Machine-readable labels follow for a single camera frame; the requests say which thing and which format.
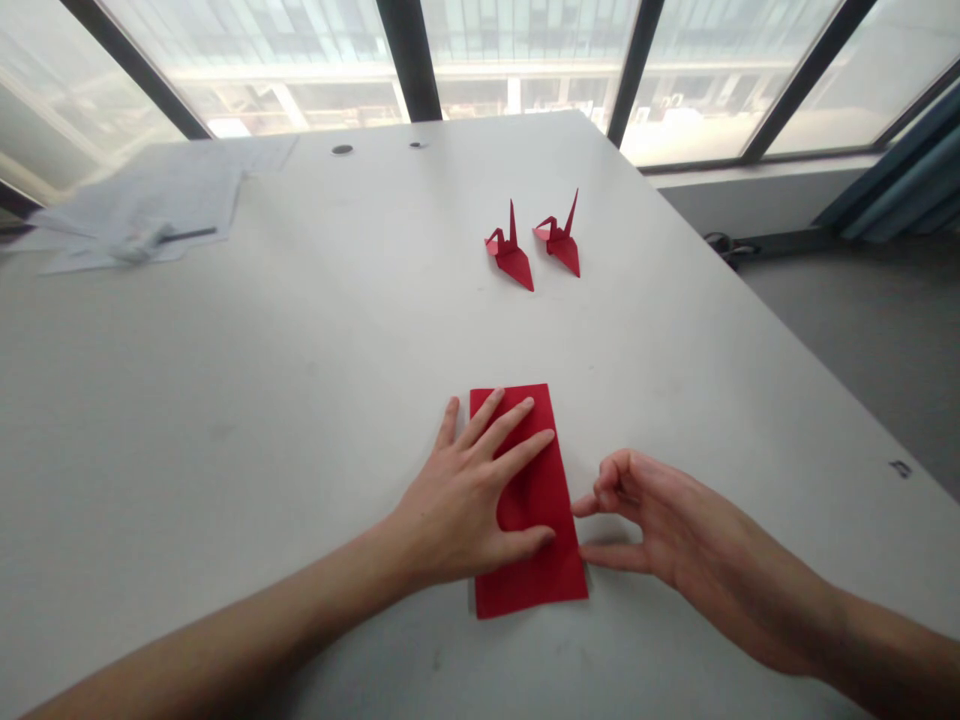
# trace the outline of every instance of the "finger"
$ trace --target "finger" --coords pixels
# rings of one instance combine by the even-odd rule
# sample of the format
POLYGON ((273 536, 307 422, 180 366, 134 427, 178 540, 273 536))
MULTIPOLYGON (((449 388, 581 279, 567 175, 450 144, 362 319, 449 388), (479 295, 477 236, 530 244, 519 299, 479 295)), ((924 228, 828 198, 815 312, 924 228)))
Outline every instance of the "finger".
POLYGON ((452 397, 447 402, 447 409, 443 413, 443 422, 440 423, 440 432, 437 433, 437 442, 433 449, 440 450, 453 445, 457 437, 457 412, 460 410, 460 398, 452 397))
POLYGON ((473 447, 473 444, 483 435, 483 431, 487 427, 487 423, 490 422, 490 418, 493 416, 494 411, 497 409, 497 405, 500 404, 500 401, 503 399, 503 388, 497 388, 492 393, 487 395, 487 399, 483 401, 483 405, 480 406, 480 409, 477 410, 476 414, 470 418, 470 422, 467 423, 467 426, 463 429, 463 432, 460 433, 460 437, 457 439, 456 446, 461 450, 466 450, 467 448, 473 447))
POLYGON ((649 493, 673 512, 686 514, 697 505, 703 486, 682 470, 662 463, 636 450, 630 451, 629 480, 621 483, 624 490, 633 488, 630 495, 649 493))
MULTIPOLYGON (((577 503, 582 503, 584 507, 596 508, 590 513, 591 515, 594 513, 616 513, 635 525, 641 524, 640 502, 616 490, 604 490, 599 495, 588 495, 578 500, 577 503)), ((577 517, 586 517, 586 515, 577 515, 575 510, 573 514, 577 517)))
POLYGON ((520 532, 502 533, 498 560, 509 565, 519 560, 528 560, 553 542, 557 534, 546 525, 537 525, 520 532))
POLYGON ((493 421, 479 440, 476 448, 482 458, 492 458, 497 448, 503 445, 507 435, 513 432, 523 419, 533 410, 533 398, 525 398, 523 402, 514 405, 506 413, 493 421))
POLYGON ((599 495, 604 490, 614 492, 623 476, 630 473, 629 449, 617 450, 605 457, 600 463, 600 474, 594 483, 594 492, 599 495))
POLYGON ((598 567, 649 573, 650 562, 643 545, 581 545, 580 557, 598 567))
POLYGON ((530 461, 543 452, 543 449, 556 437, 553 430, 541 430, 533 437, 505 452, 493 462, 494 478, 498 488, 503 488, 513 480, 513 476, 523 470, 530 461))
POLYGON ((590 517, 600 512, 600 502, 593 493, 584 495, 570 506, 574 517, 590 517))

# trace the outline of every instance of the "grey floor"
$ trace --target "grey floor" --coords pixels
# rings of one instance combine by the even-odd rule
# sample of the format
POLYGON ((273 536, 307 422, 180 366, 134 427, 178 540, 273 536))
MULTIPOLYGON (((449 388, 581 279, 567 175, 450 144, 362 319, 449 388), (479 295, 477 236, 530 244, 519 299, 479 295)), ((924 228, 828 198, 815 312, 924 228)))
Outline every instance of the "grey floor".
POLYGON ((960 502, 960 236, 758 259, 740 276, 960 502))

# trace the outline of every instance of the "white paper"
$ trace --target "white paper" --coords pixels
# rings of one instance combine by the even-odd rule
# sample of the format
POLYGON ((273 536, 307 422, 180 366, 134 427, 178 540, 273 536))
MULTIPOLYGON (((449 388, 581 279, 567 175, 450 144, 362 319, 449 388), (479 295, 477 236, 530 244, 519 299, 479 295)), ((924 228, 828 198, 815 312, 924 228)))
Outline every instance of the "white paper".
MULTIPOLYGON (((172 262, 179 260, 187 252, 187 248, 177 243, 167 243, 143 265, 155 262, 172 262)), ((64 250, 40 271, 41 275, 56 275, 58 273, 77 272, 79 270, 99 270, 100 268, 135 268, 140 265, 117 260, 107 254, 102 247, 85 247, 75 250, 64 250)))
POLYGON ((62 250, 41 274, 126 266, 105 248, 163 221, 173 237, 197 235, 168 240, 146 262, 178 260, 191 247, 228 237, 244 175, 281 169, 297 140, 280 135, 151 145, 72 200, 34 213, 29 222, 37 229, 7 251, 62 250))
POLYGON ((93 238, 85 235, 36 228, 15 243, 3 248, 3 252, 38 252, 41 250, 75 250, 96 244, 93 238))
POLYGON ((144 218, 168 221, 175 234, 225 232, 242 177, 240 160, 222 143, 152 145, 69 202, 35 213, 30 223, 72 228, 107 244, 135 233, 144 218))
POLYGON ((277 172, 283 169, 299 135, 271 135, 260 138, 220 140, 246 173, 277 172))

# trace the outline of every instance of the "hand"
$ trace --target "hand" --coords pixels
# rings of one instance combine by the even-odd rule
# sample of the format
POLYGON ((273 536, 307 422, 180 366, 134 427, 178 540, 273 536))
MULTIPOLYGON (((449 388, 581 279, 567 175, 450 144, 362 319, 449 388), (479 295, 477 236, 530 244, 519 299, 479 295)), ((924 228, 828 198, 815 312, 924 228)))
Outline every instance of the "hand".
POLYGON ((755 660, 813 675, 846 624, 840 591, 739 508, 689 475, 635 450, 600 464, 576 517, 618 513, 643 542, 583 545, 593 565, 651 573, 755 660))
POLYGON ((503 532, 497 524, 501 492, 555 435, 553 430, 538 432, 494 460, 507 435, 533 408, 533 398, 527 398, 487 429, 502 399, 503 389, 494 390, 459 438, 460 402, 450 399, 430 459, 377 528, 403 548, 416 587, 473 577, 532 557, 555 536, 545 525, 503 532))

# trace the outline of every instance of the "folded red paper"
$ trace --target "folded red paper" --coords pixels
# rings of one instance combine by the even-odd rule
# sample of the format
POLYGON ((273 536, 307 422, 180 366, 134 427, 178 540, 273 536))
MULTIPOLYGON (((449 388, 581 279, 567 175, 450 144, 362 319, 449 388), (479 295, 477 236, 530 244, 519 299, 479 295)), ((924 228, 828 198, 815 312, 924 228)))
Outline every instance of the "folded red paper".
POLYGON ((551 215, 533 229, 534 234, 547 243, 547 252, 550 255, 555 255, 577 277, 580 277, 580 254, 570 231, 573 228, 573 211, 577 209, 577 196, 579 194, 580 190, 578 189, 573 196, 573 207, 570 208, 570 215, 567 216, 565 227, 559 227, 557 219, 551 215))
POLYGON ((484 242, 487 252, 497 259, 497 267, 533 292, 530 261, 527 259, 527 254, 517 245, 517 223, 513 219, 513 200, 510 201, 510 239, 504 240, 503 230, 497 228, 484 242))
MULTIPOLYGON (((470 391, 470 416, 477 412, 492 390, 470 391)), ((552 429, 553 407, 546 385, 506 388, 491 422, 522 402, 534 399, 533 410, 507 436, 497 457, 534 433, 552 429)), ((570 513, 570 493, 563 473, 559 439, 554 440, 510 481, 497 505, 497 521, 505 531, 526 530, 549 525, 557 536, 530 560, 507 565, 476 580, 477 618, 507 615, 518 610, 564 600, 588 597, 577 542, 577 530, 570 513)))

